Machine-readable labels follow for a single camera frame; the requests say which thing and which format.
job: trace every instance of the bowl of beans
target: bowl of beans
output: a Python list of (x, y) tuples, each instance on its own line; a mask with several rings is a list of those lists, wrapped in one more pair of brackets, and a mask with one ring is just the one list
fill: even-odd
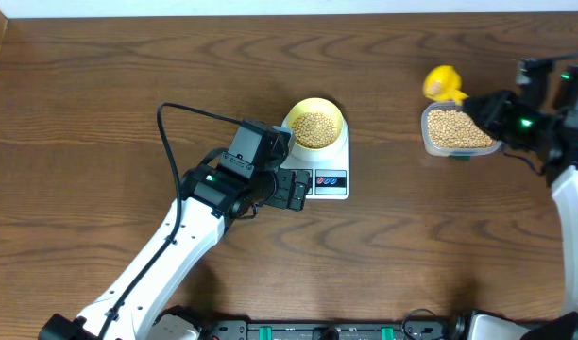
[(421, 132), (426, 151), (435, 156), (482, 156), (501, 147), (454, 102), (430, 105), (421, 116)]
[(329, 100), (308, 98), (297, 103), (282, 126), (296, 135), (291, 154), (316, 162), (333, 157), (348, 137), (348, 126), (342, 112)]

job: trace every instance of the wood grain surface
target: wood grain surface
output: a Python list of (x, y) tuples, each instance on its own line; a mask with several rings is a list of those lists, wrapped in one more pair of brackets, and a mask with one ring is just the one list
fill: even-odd
[[(170, 301), (252, 319), (401, 319), (420, 307), (553, 318), (564, 289), (543, 178), (501, 155), (423, 148), (425, 75), (514, 88), (515, 60), (578, 50), (578, 14), (15, 20), (0, 57), (0, 339), (74, 317), (174, 199), (155, 109), (176, 101), (279, 124), (338, 103), (351, 197), (240, 221)], [(180, 172), (236, 126), (170, 110)]]

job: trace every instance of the kitchen scale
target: kitchen scale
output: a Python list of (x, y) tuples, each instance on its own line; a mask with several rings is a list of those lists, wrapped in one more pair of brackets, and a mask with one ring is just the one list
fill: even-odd
[(339, 109), (325, 99), (305, 99), (291, 109), (282, 126), (290, 128), (300, 115), (316, 111), (333, 118), (339, 127), (339, 136), (331, 145), (321, 149), (310, 149), (296, 142), (280, 167), (310, 173), (311, 185), (306, 198), (346, 199), (349, 196), (349, 129)]

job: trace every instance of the green light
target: green light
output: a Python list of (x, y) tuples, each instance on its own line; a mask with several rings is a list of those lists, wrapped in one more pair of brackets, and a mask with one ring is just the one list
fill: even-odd
[(522, 119), (520, 120), (520, 122), (522, 123), (522, 126), (525, 127), (525, 128), (529, 128), (529, 127), (533, 124), (533, 121), (532, 121), (532, 120), (524, 119), (524, 118), (522, 118)]

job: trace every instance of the white wall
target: white wall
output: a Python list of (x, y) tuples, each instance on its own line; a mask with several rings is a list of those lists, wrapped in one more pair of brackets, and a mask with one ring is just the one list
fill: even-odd
[(0, 0), (12, 18), (578, 11), (578, 0)]

